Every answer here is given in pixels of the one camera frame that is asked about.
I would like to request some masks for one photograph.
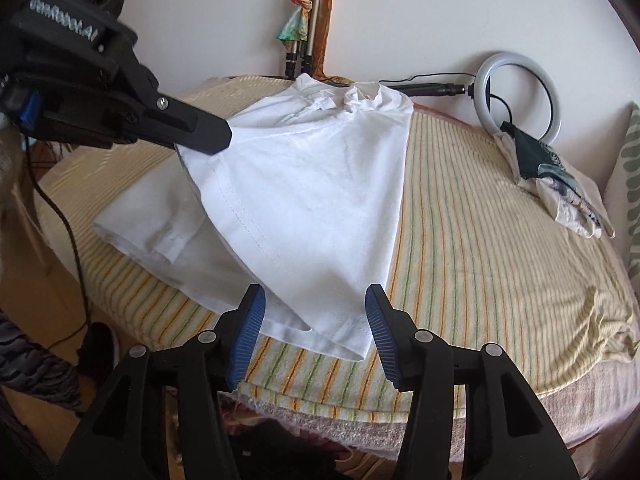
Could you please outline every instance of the white ring light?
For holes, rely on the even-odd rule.
[[[515,54],[513,52],[501,52],[499,54],[495,54],[487,59],[480,67],[480,70],[478,70],[478,73],[476,74],[476,81],[474,82],[474,106],[476,107],[476,113],[478,114],[480,123],[484,129],[492,135],[501,133],[500,127],[495,123],[494,118],[491,117],[484,95],[486,93],[486,86],[491,73],[495,69],[505,65],[517,65],[523,67],[538,78],[540,83],[542,83],[542,86],[545,88],[546,95],[549,97],[549,102],[551,104],[551,124],[549,124],[549,128],[540,140],[546,144],[551,144],[556,140],[562,122],[558,91],[551,81],[551,78],[538,63],[528,57],[521,56],[520,54]]]

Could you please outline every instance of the patterned pants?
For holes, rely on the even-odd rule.
[[[0,386],[46,400],[68,410],[78,411],[81,407],[76,369],[27,337],[1,310]],[[2,388],[0,431],[22,451],[43,478],[52,476],[53,464],[31,431],[18,421]]]

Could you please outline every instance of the striped blanket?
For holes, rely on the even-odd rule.
[[[245,76],[183,98],[229,117],[289,82]],[[72,225],[92,300],[153,349],[180,345],[218,316],[103,243],[95,216],[170,150],[138,142],[80,148],[42,179]],[[601,360],[636,352],[634,296],[607,240],[558,225],[518,188],[494,143],[464,124],[416,110],[406,155],[401,220],[386,291],[419,328],[453,345],[497,342],[540,396]],[[36,197],[46,237],[75,272],[62,223]],[[246,381],[250,397],[311,415],[404,422],[411,394],[385,379],[375,349],[360,362],[261,336]],[[464,415],[464,396],[455,399]]]

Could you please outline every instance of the patterned pillow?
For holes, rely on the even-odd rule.
[[[616,230],[612,243],[625,262],[629,277],[638,277],[640,285],[640,107],[637,104],[633,105],[631,122],[604,200]]]

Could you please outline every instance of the black shoe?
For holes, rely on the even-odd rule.
[[[118,336],[109,325],[99,321],[91,323],[77,354],[78,373],[94,380],[100,388],[120,360]]]

